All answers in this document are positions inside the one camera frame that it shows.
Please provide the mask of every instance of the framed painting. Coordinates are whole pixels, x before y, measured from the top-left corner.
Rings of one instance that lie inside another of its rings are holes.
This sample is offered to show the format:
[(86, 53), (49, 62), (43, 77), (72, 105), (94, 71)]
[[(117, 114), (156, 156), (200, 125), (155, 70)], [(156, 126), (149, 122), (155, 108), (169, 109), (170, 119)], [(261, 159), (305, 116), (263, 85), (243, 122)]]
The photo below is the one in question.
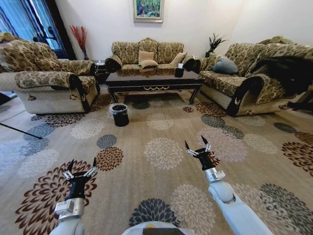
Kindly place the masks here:
[(133, 0), (134, 22), (163, 22), (164, 0)]

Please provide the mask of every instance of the white wall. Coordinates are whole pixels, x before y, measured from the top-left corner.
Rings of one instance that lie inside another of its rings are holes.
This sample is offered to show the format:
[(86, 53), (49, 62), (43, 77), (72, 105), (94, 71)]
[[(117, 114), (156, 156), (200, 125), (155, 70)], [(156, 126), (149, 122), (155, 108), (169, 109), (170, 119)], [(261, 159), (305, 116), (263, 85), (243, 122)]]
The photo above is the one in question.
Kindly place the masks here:
[(299, 44), (313, 43), (313, 0), (165, 0), (163, 23), (134, 23), (133, 0), (56, 0), (77, 58), (82, 53), (69, 25), (85, 26), (90, 59), (111, 55), (113, 41), (151, 37), (183, 42), (190, 55), (204, 56), (213, 32), (231, 43), (257, 43), (283, 35)]
[(163, 23), (134, 23), (132, 0), (56, 0), (78, 58), (81, 51), (68, 26), (83, 25), (90, 59), (111, 55), (113, 41), (138, 42), (151, 37), (163, 42), (183, 42), (189, 54), (204, 55), (209, 35), (208, 1), (165, 0)]
[(230, 43), (257, 43), (277, 35), (313, 45), (313, 0), (247, 0)]

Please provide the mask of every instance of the black coffee table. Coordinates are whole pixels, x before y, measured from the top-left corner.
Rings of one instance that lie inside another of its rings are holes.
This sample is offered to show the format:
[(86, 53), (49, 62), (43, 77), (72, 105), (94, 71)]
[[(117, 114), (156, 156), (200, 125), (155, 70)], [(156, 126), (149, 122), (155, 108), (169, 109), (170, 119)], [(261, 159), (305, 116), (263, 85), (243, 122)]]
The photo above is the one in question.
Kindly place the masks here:
[(194, 90), (189, 102), (194, 103), (199, 93), (201, 78), (193, 71), (184, 70), (182, 77), (175, 77), (175, 69), (119, 70), (111, 73), (106, 81), (108, 92), (115, 103), (119, 92), (167, 92), (176, 90)]

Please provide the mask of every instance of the sofa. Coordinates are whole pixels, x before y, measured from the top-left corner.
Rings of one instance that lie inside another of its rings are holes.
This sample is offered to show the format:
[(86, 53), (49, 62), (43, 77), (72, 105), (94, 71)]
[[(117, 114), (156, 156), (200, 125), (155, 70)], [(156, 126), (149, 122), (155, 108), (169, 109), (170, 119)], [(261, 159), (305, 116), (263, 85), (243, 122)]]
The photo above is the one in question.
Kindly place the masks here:
[(225, 54), (238, 67), (236, 74), (216, 73), (210, 69), (222, 57), (210, 54), (198, 58), (194, 71), (205, 78), (201, 92), (221, 105), (231, 116), (273, 113), (281, 111), (289, 101), (302, 94), (285, 95), (280, 82), (263, 73), (252, 72), (256, 64), (267, 57), (297, 56), (313, 60), (313, 47), (296, 44), (232, 44)]
[(100, 88), (92, 61), (57, 60), (44, 43), (0, 34), (0, 91), (14, 91), (30, 114), (87, 113)]
[[(118, 70), (140, 70), (138, 64), (139, 51), (154, 52), (154, 61), (158, 63), (158, 69), (173, 69), (175, 66), (169, 63), (179, 52), (183, 52), (183, 43), (157, 42), (151, 38), (146, 38), (140, 42), (113, 42), (112, 55), (105, 60), (107, 71), (116, 72)], [(187, 55), (182, 61), (183, 67), (191, 71), (194, 66), (194, 57)]]

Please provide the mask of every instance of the trash can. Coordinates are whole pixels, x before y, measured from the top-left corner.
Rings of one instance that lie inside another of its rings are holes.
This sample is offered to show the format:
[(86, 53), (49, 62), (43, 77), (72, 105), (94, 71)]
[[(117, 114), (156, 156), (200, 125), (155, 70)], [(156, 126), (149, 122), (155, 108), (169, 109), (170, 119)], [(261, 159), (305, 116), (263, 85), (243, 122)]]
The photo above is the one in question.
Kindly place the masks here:
[(125, 104), (112, 104), (109, 109), (116, 126), (126, 126), (129, 123), (128, 107)]

